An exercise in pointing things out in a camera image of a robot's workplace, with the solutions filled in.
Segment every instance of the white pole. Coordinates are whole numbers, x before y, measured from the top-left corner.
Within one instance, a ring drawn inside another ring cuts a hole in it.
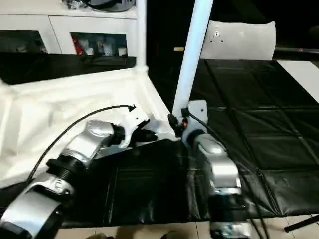
[[[187,106],[189,101],[213,1],[195,2],[172,111],[178,119],[181,118],[180,109]]]
[[[146,65],[146,2],[147,0],[137,0],[137,61],[136,68],[138,71],[147,71]]]

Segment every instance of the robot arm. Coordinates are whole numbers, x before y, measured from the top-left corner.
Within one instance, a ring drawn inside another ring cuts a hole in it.
[[[206,127],[190,117],[192,113],[207,123],[206,101],[191,101],[182,109],[183,119],[170,115],[168,120],[176,136],[200,164],[207,182],[208,209],[210,212],[210,234],[213,239],[247,239],[250,224],[247,222],[247,209],[241,195],[241,183],[236,164],[228,157],[226,149]]]
[[[0,220],[2,239],[53,239],[75,198],[77,184],[102,147],[126,148],[132,134],[148,117],[139,108],[127,114],[120,126],[91,120],[48,170],[36,177],[10,204]]]

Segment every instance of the black tripod leg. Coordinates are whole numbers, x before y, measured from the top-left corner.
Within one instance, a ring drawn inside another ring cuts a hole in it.
[[[308,218],[308,219],[303,220],[301,222],[292,224],[290,226],[287,226],[287,227],[284,228],[284,230],[285,230],[285,232],[290,232],[292,230],[295,230],[295,229],[298,229],[298,228],[302,228],[304,226],[307,226],[309,224],[315,223],[317,221],[319,221],[319,215],[311,217],[311,218]]]

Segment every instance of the cable connector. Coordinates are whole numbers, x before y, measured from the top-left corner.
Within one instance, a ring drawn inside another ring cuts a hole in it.
[[[132,105],[132,106],[128,106],[128,108],[129,108],[129,112],[131,112],[132,110],[134,110],[136,108],[136,106]]]
[[[188,109],[188,107],[181,109],[181,116],[183,116],[183,118],[189,116],[189,109]]]

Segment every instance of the glass cabinet door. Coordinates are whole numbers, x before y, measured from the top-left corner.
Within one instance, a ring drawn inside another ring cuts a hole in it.
[[[47,53],[38,31],[0,30],[0,52]]]
[[[123,34],[71,32],[71,36],[78,55],[127,56]]]

